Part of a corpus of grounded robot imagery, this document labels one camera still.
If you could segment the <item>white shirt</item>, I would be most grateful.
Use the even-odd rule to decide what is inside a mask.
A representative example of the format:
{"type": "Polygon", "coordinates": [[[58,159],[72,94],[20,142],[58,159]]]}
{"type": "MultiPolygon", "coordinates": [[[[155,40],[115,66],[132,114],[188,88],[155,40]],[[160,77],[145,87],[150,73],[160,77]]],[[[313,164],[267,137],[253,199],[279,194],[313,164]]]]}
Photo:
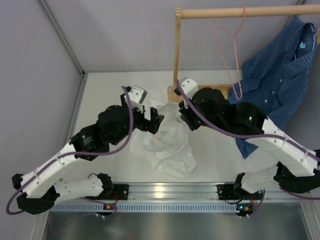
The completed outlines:
{"type": "Polygon", "coordinates": [[[181,120],[177,103],[170,102],[168,87],[150,85],[144,106],[164,116],[156,134],[136,131],[131,137],[130,152],[147,160],[154,171],[176,178],[188,178],[197,167],[189,141],[189,127],[181,120]]]}

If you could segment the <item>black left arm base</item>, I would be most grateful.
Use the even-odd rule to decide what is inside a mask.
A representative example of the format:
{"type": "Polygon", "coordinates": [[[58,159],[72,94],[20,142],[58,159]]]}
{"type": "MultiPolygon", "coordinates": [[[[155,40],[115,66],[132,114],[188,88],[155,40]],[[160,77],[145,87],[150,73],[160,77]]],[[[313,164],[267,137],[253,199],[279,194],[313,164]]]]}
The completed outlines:
{"type": "Polygon", "coordinates": [[[114,189],[109,196],[110,200],[126,201],[129,195],[128,184],[114,184],[114,189]]]}

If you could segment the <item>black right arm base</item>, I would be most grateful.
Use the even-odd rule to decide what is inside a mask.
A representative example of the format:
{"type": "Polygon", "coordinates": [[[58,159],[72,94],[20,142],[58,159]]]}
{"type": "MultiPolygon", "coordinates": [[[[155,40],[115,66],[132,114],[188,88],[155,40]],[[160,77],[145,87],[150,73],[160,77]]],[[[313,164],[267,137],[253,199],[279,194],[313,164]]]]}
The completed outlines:
{"type": "Polygon", "coordinates": [[[250,201],[253,203],[253,201],[261,200],[263,197],[261,190],[255,193],[248,193],[240,187],[235,187],[234,184],[218,184],[217,194],[219,200],[231,205],[239,204],[242,201],[250,201]]]}

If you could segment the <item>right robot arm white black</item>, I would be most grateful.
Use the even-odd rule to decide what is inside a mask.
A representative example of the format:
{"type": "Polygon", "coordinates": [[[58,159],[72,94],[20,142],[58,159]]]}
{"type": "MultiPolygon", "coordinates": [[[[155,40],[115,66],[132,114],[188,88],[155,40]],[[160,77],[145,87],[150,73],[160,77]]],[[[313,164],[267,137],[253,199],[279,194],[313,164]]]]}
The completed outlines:
{"type": "Polygon", "coordinates": [[[243,199],[260,190],[279,188],[293,195],[320,186],[320,155],[289,137],[257,106],[249,102],[231,104],[218,89],[177,85],[174,93],[181,119],[191,131],[208,127],[263,150],[275,160],[270,167],[240,172],[232,192],[243,199]]]}

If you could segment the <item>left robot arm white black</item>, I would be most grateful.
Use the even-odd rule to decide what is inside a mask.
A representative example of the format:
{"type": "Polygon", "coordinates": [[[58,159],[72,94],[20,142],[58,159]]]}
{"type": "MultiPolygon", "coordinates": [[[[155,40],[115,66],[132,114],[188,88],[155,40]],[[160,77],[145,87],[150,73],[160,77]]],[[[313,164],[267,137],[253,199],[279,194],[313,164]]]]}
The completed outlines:
{"type": "Polygon", "coordinates": [[[120,105],[111,105],[98,115],[96,123],[82,128],[50,160],[30,173],[15,174],[13,195],[21,213],[38,215],[61,202],[86,198],[107,200],[114,192],[111,177],[94,174],[84,180],[63,181],[72,170],[92,162],[99,156],[120,152],[135,129],[156,134],[164,116],[154,107],[150,119],[145,118],[144,96],[129,90],[120,96],[120,105]]]}

